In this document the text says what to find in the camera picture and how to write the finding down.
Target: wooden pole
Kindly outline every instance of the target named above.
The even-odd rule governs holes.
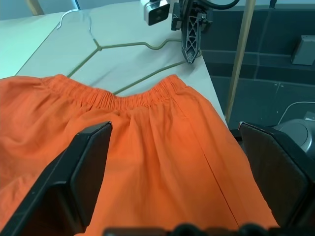
[[[247,37],[248,37],[248,33],[251,27],[252,14],[254,12],[255,2],[256,0],[246,0],[246,4],[245,4],[240,35],[239,35],[238,43],[237,43],[236,56],[235,56],[234,66],[233,66],[233,71],[232,71],[230,90],[228,93],[228,104],[225,110],[225,119],[227,123],[229,123],[230,118],[231,118],[235,92],[237,88],[238,79],[240,76]]]
[[[26,3],[34,16],[44,15],[38,0],[26,0]]]

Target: gray machine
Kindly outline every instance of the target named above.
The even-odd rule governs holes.
[[[287,134],[308,157],[315,160],[315,121],[292,119],[273,128]]]

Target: white table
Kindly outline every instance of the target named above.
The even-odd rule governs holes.
[[[139,2],[107,5],[88,13],[92,19],[92,33],[102,46],[139,41],[157,46],[167,38],[181,38],[180,31],[171,31],[170,16],[159,24],[146,25]],[[50,33],[18,74],[37,77],[59,73],[67,75],[96,48],[88,28],[89,21],[82,20],[82,14],[74,12],[65,16],[63,26]],[[92,87],[117,91],[157,69],[183,59],[179,42],[170,42],[158,51],[145,46],[106,49],[94,55],[72,78]],[[160,72],[119,96],[144,92],[170,74],[177,74],[187,85],[207,98],[225,122],[202,57],[197,58],[193,65],[183,64]]]
[[[0,78],[15,75],[63,13],[0,21]]]

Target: elastic waistband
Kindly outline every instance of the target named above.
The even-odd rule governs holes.
[[[60,95],[69,96],[80,103],[108,110],[128,110],[140,106],[150,106],[187,87],[177,75],[170,75],[149,91],[128,97],[118,97],[109,91],[89,87],[64,75],[44,78],[42,82]]]

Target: white cable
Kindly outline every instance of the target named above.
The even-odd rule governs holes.
[[[286,110],[284,111],[283,115],[281,116],[279,122],[278,122],[278,125],[281,123],[281,120],[283,119],[284,115],[286,114],[286,112],[288,111],[288,109],[295,105],[295,104],[300,104],[300,103],[311,103],[311,104],[315,104],[315,102],[307,102],[307,101],[303,101],[303,102],[293,102],[292,104],[288,105],[288,107],[286,108]]]

